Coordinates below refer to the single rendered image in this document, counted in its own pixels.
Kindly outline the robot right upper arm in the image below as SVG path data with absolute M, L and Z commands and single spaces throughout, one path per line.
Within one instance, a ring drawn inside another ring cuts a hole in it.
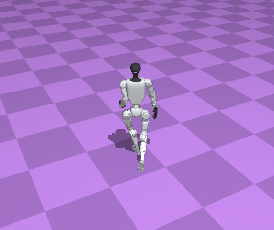
M 150 97 L 154 97 L 154 89 L 153 89 L 151 79 L 144 79 L 144 81 L 145 81 L 145 85 L 147 86 L 147 89 L 148 89 L 148 95 Z

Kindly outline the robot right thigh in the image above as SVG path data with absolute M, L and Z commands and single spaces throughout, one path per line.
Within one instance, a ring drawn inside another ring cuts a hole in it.
M 149 118 L 150 118 L 149 111 L 142 109 L 142 117 L 141 117 L 142 132 L 140 135 L 140 140 L 143 142 L 145 142 L 145 137 L 148 132 Z

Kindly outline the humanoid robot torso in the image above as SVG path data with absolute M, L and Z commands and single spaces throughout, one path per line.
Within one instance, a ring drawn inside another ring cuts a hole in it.
M 140 78 L 140 77 L 139 77 Z M 131 117 L 141 117 L 142 116 L 142 103 L 145 98 L 145 81 L 144 78 L 140 78 L 140 82 L 132 82 L 132 78 L 127 79 L 127 96 L 131 104 Z

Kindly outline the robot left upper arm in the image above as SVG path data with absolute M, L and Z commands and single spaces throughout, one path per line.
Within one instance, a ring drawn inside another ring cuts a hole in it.
M 122 80 L 120 81 L 120 88 L 121 88 L 121 93 L 125 99 L 125 102 L 127 102 L 129 99 L 128 99 L 128 96 L 127 96 L 127 88 L 126 88 L 126 84 L 127 84 L 127 80 Z

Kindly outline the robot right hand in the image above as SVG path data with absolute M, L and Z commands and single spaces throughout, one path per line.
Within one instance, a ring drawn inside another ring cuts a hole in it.
M 157 118 L 157 107 L 155 106 L 154 109 L 153 109 L 153 112 L 154 112 L 154 116 L 153 116 L 153 119 Z

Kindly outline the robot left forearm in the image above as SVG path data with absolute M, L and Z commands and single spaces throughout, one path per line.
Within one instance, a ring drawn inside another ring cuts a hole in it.
M 119 104 L 120 108 L 124 107 L 127 104 L 127 102 L 125 102 L 124 97 L 122 97 L 121 103 Z

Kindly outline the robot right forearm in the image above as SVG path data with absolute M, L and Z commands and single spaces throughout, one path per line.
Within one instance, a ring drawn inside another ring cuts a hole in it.
M 153 109 L 154 109 L 155 106 L 158 107 L 158 106 L 157 106 L 157 101 L 156 101 L 156 94 L 155 94 L 155 91 L 154 91 L 154 97 L 151 97 L 150 99 L 151 99 L 151 103 L 152 103 Z

